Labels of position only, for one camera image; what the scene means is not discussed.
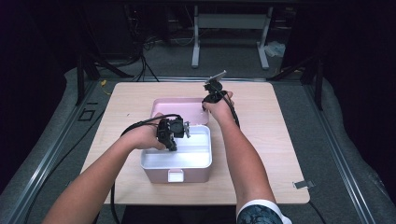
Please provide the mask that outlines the metal table clip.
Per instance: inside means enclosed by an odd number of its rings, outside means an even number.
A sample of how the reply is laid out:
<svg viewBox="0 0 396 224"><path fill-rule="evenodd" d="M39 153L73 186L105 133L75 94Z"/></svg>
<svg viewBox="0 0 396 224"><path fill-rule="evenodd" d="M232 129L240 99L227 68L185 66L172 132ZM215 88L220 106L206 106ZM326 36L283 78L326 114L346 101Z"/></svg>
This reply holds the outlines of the metal table clip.
<svg viewBox="0 0 396 224"><path fill-rule="evenodd" d="M311 180L302 180L298 182L293 182L292 185L296 189L311 189L315 186L315 183Z"/></svg>

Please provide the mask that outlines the pink storage box with lid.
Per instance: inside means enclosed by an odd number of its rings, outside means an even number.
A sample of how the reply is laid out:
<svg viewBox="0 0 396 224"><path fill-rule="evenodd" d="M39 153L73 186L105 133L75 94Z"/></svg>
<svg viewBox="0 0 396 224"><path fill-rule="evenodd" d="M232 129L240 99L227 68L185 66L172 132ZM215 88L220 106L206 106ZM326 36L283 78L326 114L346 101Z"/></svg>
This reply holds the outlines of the pink storage box with lid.
<svg viewBox="0 0 396 224"><path fill-rule="evenodd" d="M209 122L207 110L202 108L202 98L159 98L153 102L151 116L157 113L164 115L176 114L190 123L190 127L204 125ZM204 183L209 179L211 164L206 168L165 168L144 169L151 183Z"/></svg>

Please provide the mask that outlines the grey metal stand frame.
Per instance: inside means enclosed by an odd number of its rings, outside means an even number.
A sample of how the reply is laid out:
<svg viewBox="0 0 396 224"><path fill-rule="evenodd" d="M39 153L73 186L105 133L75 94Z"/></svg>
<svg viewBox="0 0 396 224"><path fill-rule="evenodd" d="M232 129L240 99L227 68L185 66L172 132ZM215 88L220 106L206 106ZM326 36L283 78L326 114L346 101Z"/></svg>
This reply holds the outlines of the grey metal stand frame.
<svg viewBox="0 0 396 224"><path fill-rule="evenodd" d="M200 13L199 7L194 7L193 14L193 51L191 67L197 68L200 59L199 30L205 29L245 29L261 30L261 39L256 43L261 66L263 70L269 69L269 63L265 52L265 44L273 16L273 8L269 7L265 14L210 14Z"/></svg>

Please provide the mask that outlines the person's left hand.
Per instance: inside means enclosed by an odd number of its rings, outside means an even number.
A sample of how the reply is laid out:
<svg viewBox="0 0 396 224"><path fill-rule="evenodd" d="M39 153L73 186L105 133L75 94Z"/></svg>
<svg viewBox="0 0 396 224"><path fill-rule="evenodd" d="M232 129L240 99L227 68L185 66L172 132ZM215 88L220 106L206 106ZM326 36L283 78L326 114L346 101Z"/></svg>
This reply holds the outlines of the person's left hand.
<svg viewBox="0 0 396 224"><path fill-rule="evenodd" d="M133 148L137 149L165 149L165 145L161 143L157 138L158 123L161 120L160 116L162 113L155 115L155 120L148 121L147 123L133 128L127 133L134 142Z"/></svg>

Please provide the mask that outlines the white tray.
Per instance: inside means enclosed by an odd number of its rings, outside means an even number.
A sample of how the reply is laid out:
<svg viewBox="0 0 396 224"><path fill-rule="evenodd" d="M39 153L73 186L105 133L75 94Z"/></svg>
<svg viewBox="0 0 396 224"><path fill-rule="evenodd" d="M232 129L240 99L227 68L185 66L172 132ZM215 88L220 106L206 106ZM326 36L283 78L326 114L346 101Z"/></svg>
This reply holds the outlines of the white tray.
<svg viewBox="0 0 396 224"><path fill-rule="evenodd" d="M177 150L150 148L141 153L144 169L206 168L212 162L211 133L204 125L190 127L190 136L176 138Z"/></svg>

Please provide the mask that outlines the black tripod stand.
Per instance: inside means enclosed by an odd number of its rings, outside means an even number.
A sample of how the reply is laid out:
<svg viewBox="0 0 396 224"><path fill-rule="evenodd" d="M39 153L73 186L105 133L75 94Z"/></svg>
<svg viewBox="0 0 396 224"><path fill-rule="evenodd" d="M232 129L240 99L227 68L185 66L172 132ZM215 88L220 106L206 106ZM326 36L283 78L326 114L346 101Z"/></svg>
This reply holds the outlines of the black tripod stand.
<svg viewBox="0 0 396 224"><path fill-rule="evenodd" d="M279 81L288 75L291 75L300 68L303 68L303 74L300 77L300 82L303 85L314 84L314 102L319 110L322 110L322 84L323 84L323 56L321 54L314 54L309 56L301 62L289 66L281 70L273 77L267 78L267 81Z"/></svg>
<svg viewBox="0 0 396 224"><path fill-rule="evenodd" d="M105 60L94 55L93 53L81 52L77 55L78 98L76 105L80 105L82 103L82 100L85 98L85 76L88 76L92 80L99 79L100 74L98 69L96 68L97 63L119 77L132 77L132 75L128 75L125 72L122 72L116 66L106 62Z"/></svg>

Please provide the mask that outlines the person's patterned sleeve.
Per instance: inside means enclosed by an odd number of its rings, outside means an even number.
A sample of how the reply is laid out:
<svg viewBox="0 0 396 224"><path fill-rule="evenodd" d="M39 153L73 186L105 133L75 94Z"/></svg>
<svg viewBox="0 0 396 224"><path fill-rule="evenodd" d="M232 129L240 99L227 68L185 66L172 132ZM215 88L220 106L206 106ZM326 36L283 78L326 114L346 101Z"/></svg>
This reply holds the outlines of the person's patterned sleeve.
<svg viewBox="0 0 396 224"><path fill-rule="evenodd" d="M259 199L245 203L238 210L236 224L292 224L292 221L276 203Z"/></svg>

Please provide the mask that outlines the person's right hand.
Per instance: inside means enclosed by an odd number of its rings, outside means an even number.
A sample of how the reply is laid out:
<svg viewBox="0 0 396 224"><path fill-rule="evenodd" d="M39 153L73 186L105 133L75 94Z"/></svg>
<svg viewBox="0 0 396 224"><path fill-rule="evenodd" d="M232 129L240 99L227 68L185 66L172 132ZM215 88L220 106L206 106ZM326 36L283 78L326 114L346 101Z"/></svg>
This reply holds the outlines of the person's right hand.
<svg viewBox="0 0 396 224"><path fill-rule="evenodd" d="M230 108L230 106L233 105L232 97L233 93L228 91L225 98L215 104L203 102L203 108L211 113L212 117L218 122L218 124L234 122L232 110Z"/></svg>

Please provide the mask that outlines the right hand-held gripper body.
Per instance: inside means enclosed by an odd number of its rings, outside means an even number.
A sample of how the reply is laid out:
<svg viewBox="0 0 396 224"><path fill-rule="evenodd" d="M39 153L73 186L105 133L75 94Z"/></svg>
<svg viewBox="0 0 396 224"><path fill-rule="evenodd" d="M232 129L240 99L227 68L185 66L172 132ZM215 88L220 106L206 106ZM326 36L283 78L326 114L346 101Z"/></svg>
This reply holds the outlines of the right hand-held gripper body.
<svg viewBox="0 0 396 224"><path fill-rule="evenodd" d="M208 91L208 95L204 98L203 102L216 104L227 94L227 91L222 89L222 85L219 82L226 74L227 72L223 70L219 74L210 77L205 82L204 88Z"/></svg>

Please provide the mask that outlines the white plastic bag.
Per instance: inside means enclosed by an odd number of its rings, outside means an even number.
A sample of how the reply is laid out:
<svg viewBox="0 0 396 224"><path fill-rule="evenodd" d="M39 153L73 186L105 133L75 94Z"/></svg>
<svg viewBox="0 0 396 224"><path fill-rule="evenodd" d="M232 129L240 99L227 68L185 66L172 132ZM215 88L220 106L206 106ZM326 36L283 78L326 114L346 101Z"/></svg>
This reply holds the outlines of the white plastic bag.
<svg viewBox="0 0 396 224"><path fill-rule="evenodd" d="M264 46L265 53L270 57L283 57L286 46L277 41L272 41Z"/></svg>

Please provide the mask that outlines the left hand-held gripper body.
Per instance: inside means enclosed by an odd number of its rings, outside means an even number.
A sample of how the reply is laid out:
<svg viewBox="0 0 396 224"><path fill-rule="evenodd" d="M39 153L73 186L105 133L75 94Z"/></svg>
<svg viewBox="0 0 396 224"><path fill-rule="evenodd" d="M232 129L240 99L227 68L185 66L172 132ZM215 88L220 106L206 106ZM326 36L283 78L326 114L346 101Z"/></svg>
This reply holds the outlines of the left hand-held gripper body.
<svg viewBox="0 0 396 224"><path fill-rule="evenodd" d="M184 136L190 138L190 123L181 116L176 116L174 119L163 118L158 123L157 139L159 136L168 136L170 140Z"/></svg>

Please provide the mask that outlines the person's dark clothing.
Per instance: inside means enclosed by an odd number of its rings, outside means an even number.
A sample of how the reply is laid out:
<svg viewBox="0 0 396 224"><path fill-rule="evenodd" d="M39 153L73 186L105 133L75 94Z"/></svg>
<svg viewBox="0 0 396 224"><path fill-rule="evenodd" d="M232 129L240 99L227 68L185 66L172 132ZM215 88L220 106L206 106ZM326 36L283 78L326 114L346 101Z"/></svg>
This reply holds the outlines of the person's dark clothing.
<svg viewBox="0 0 396 224"><path fill-rule="evenodd" d="M234 205L127 205L120 224L236 224Z"/></svg>

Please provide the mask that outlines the aluminium floor rail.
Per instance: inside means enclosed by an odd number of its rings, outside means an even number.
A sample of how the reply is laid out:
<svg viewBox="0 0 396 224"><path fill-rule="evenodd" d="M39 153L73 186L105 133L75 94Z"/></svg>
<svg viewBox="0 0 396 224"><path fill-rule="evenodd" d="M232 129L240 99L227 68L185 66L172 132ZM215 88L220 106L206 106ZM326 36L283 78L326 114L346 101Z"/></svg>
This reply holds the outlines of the aluminium floor rail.
<svg viewBox="0 0 396 224"><path fill-rule="evenodd" d="M318 118L320 126L325 132L325 135L329 141L332 159L337 167L337 170L344 182L346 191L352 201L356 213L362 224L376 224L374 216L361 193L361 189L357 184L355 176L352 174L344 153L335 138L329 121L327 120L324 112L320 110L315 101L315 92L311 86L303 86L304 92L313 107L314 113Z"/></svg>
<svg viewBox="0 0 396 224"><path fill-rule="evenodd" d="M76 105L67 91L38 142L0 194L0 224L36 224L79 173L107 98L97 82Z"/></svg>

